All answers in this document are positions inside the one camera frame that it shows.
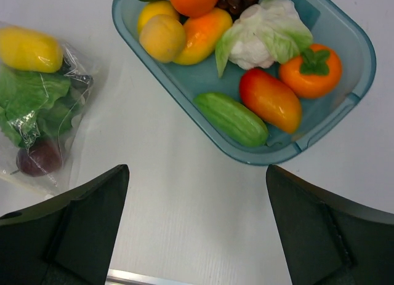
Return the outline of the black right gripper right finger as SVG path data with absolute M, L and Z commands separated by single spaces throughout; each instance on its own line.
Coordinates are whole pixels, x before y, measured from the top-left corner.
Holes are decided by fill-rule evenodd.
M 293 284 L 393 284 L 393 214 L 277 165 L 266 184 Z

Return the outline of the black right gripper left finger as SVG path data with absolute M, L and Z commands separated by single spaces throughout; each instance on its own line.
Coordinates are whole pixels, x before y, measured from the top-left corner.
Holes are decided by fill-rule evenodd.
M 1 216 L 1 284 L 105 284 L 129 168 Z

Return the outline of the dark red plum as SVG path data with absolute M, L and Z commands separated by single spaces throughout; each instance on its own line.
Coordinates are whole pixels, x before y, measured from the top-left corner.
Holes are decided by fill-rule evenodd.
M 63 166 L 62 154 L 57 141 L 36 141 L 29 148 L 19 149 L 16 157 L 18 170 L 31 177 L 40 177 L 59 170 Z

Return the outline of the green white lettuce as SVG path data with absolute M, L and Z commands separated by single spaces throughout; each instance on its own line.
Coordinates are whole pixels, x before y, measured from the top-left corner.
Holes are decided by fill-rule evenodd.
M 71 130 L 82 97 L 59 73 L 19 71 L 1 65 L 1 131 L 17 147 Z

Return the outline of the clear dotted zip bag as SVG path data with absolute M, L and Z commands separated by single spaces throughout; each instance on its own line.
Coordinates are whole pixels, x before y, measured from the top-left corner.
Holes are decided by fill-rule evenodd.
M 1 23 L 1 178 L 57 195 L 70 181 L 71 146 L 98 61 L 69 42 Z

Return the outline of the yellow bell pepper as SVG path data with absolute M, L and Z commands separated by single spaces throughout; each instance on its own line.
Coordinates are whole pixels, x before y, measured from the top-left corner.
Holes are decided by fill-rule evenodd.
M 21 71 L 55 73 L 63 62 L 60 43 L 48 34 L 22 28 L 1 28 L 1 61 Z

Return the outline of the teal plastic basket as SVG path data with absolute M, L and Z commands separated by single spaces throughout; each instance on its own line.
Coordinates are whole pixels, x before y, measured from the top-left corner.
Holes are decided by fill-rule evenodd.
M 243 70 L 229 63 L 221 78 L 215 57 L 182 66 L 152 59 L 139 44 L 137 20 L 144 3 L 113 0 L 113 23 L 119 35 L 152 75 L 200 129 L 229 157 L 246 164 L 267 166 L 285 162 L 307 150 L 333 129 L 367 94 L 376 74 L 376 53 L 364 30 L 331 0 L 292 0 L 315 42 L 334 49 L 342 62 L 338 86 L 324 97 L 303 99 L 302 122 L 294 134 L 269 126 L 266 145 L 244 147 L 214 128 L 194 106 L 193 99 L 206 92 L 221 92 L 238 100 Z

